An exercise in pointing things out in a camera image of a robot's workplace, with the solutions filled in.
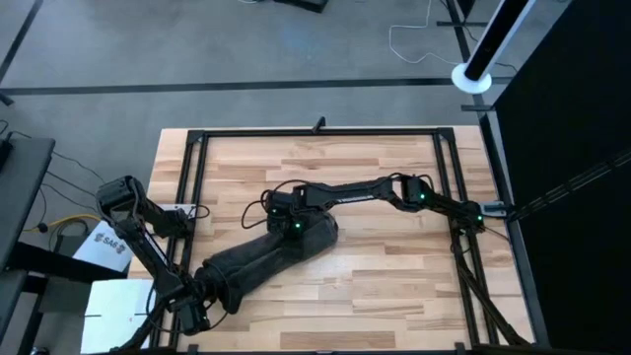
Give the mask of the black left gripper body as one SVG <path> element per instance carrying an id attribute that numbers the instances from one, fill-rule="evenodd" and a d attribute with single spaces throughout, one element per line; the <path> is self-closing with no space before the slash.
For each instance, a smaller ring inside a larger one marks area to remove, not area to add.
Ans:
<path id="1" fill-rule="evenodd" d="M 168 309 L 181 309 L 189 304 L 199 304 L 203 301 L 203 284 L 193 278 L 185 278 L 181 286 L 165 297 Z"/>

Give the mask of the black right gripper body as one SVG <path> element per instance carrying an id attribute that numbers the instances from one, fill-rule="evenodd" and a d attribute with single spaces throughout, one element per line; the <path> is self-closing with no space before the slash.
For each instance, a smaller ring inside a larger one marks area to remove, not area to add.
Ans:
<path id="1" fill-rule="evenodd" d="M 272 210 L 268 214 L 268 232 L 289 241 L 297 241 L 310 225 L 309 214 L 296 214 L 284 210 Z"/>

